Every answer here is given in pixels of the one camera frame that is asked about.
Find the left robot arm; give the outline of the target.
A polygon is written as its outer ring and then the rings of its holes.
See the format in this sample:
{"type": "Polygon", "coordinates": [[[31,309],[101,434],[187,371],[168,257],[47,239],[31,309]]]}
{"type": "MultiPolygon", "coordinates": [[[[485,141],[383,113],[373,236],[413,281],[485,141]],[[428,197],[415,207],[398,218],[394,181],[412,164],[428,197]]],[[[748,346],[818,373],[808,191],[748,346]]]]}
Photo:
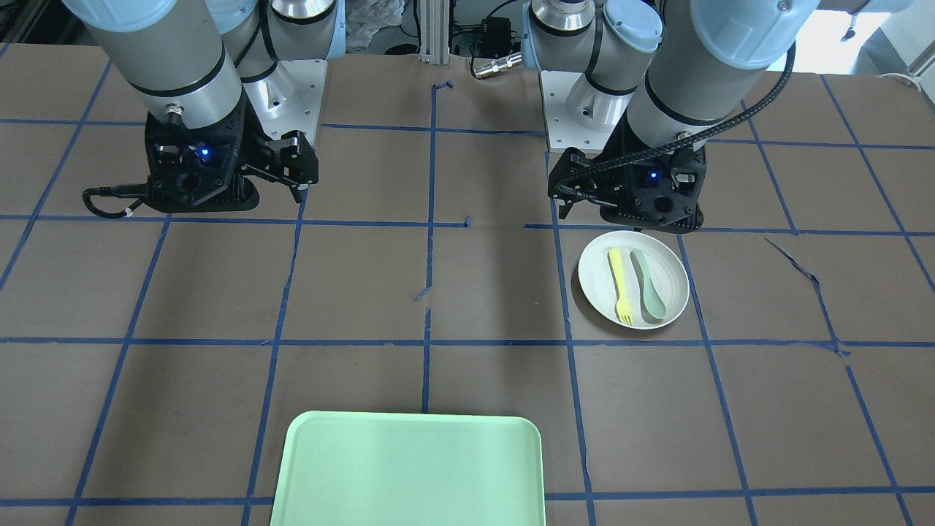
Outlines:
{"type": "Polygon", "coordinates": [[[624,99],[601,152],[575,147],[549,174],[561,219],[587,201],[613,224],[674,234],[702,227],[710,137],[777,99],[815,10],[866,1],[531,1],[524,66],[577,72],[585,92],[624,99]]]}

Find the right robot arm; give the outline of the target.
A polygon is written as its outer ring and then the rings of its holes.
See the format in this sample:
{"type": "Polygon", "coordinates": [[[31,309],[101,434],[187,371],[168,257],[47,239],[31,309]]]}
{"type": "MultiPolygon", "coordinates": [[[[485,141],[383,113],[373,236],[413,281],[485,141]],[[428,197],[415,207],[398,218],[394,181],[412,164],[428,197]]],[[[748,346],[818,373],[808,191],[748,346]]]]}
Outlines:
{"type": "Polygon", "coordinates": [[[255,179],[305,201],[318,159],[297,125],[308,103],[285,69],[346,50],[344,1],[67,1],[148,114],[144,183],[88,188],[89,212],[127,218],[247,212],[255,179]],[[291,123],[270,133],[265,123],[291,123]]]}

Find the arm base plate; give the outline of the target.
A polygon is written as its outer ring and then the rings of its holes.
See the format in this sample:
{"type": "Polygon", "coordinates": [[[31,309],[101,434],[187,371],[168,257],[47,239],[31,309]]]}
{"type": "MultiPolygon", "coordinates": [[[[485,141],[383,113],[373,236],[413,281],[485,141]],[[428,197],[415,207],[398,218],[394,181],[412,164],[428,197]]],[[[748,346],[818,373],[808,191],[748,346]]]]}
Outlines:
{"type": "Polygon", "coordinates": [[[311,146],[316,144],[328,66],[325,60],[280,62],[264,79],[245,83],[268,137],[301,131],[311,146]]]}
{"type": "Polygon", "coordinates": [[[549,150],[557,154],[599,154],[633,96],[601,92],[584,73],[541,71],[540,81],[549,150]]]}

